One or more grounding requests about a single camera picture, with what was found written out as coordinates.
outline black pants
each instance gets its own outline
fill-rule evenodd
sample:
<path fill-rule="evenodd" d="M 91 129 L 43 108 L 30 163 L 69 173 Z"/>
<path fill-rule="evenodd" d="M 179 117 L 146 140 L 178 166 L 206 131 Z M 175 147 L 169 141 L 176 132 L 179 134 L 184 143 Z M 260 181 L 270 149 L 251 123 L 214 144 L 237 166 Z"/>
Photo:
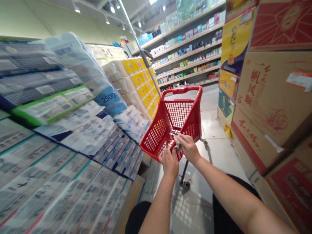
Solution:
<path fill-rule="evenodd" d="M 248 183 L 242 179 L 227 174 L 229 177 L 234 179 L 258 199 L 260 199 L 257 191 Z M 142 226 L 144 218 L 149 210 L 151 203 L 144 201 L 137 204 L 130 213 L 127 225 L 126 225 L 126 234 L 137 234 Z M 222 207 L 220 202 L 217 200 L 215 195 L 212 197 L 212 205 L 214 209 L 214 233 L 243 233 L 242 230 L 234 223 L 231 217 L 227 214 L 225 209 Z"/>

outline tiled floor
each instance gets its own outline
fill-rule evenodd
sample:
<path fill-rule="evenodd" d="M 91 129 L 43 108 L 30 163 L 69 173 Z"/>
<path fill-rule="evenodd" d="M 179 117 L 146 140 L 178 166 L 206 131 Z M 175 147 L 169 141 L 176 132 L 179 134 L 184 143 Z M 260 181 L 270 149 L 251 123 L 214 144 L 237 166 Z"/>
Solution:
<path fill-rule="evenodd" d="M 196 91 L 191 91 L 183 95 L 183 98 L 195 98 L 195 95 Z M 218 96 L 219 89 L 217 84 L 203 88 L 201 99 L 202 138 L 208 141 L 211 161 L 214 166 L 249 183 L 238 155 L 217 118 Z M 181 97 L 172 95 L 165 99 L 175 98 Z M 198 141 L 196 145 L 201 155 L 209 160 L 204 144 Z M 179 164 L 180 175 L 183 173 L 185 163 L 186 158 L 183 157 Z M 153 200 L 162 176 L 162 166 L 155 160 L 152 160 L 148 171 L 147 183 L 140 197 L 141 201 Z M 206 180 L 190 163 L 185 175 L 185 180 L 191 183 L 189 191 L 185 192 L 179 186 L 179 179 L 180 177 L 176 180 L 172 195 L 171 233 L 213 233 L 213 192 Z"/>

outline forearm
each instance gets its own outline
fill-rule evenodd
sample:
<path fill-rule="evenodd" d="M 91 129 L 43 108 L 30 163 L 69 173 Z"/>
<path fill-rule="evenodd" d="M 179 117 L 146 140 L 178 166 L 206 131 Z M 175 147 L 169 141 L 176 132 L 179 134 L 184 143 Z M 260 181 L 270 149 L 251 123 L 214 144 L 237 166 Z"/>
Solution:
<path fill-rule="evenodd" d="M 174 184 L 174 178 L 162 178 L 139 234 L 169 233 L 170 204 Z"/>
<path fill-rule="evenodd" d="M 204 158 L 200 157 L 194 164 L 208 182 L 223 208 L 244 233 L 261 233 L 263 230 L 255 228 L 259 227 L 258 222 L 267 223 L 267 225 L 270 223 L 268 220 L 274 220 L 276 223 L 282 222 L 252 193 Z M 280 227 L 289 230 L 284 223 L 278 229 Z"/>

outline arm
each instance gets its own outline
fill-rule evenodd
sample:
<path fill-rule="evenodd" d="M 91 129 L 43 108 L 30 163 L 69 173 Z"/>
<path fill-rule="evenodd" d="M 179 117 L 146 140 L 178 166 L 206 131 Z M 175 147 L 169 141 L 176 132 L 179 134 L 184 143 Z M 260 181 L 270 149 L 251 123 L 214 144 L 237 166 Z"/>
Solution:
<path fill-rule="evenodd" d="M 159 161 L 163 165 L 164 175 L 156 192 L 156 196 L 145 216 L 139 234 L 169 233 L 170 204 L 172 190 L 179 173 L 179 161 L 176 151 L 173 150 L 172 155 L 169 148 L 167 148 L 164 153 L 160 154 Z"/>
<path fill-rule="evenodd" d="M 204 176 L 214 195 L 244 233 L 295 233 L 262 201 L 198 152 L 193 138 L 180 134 L 185 157 Z"/>

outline basket handle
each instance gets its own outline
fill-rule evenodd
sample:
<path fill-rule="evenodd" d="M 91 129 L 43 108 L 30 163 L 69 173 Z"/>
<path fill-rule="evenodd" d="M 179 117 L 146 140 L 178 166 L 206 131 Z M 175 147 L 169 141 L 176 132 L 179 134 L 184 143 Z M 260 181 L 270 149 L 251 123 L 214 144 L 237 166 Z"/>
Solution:
<path fill-rule="evenodd" d="M 182 87 L 182 88 L 167 89 L 167 90 L 163 91 L 161 100 L 162 101 L 164 100 L 167 93 L 183 94 L 183 93 L 186 93 L 186 92 L 191 91 L 191 90 L 197 90 L 198 91 L 196 98 L 195 98 L 196 100 L 201 97 L 201 95 L 202 95 L 202 87 L 201 86 L 186 86 L 186 87 Z"/>

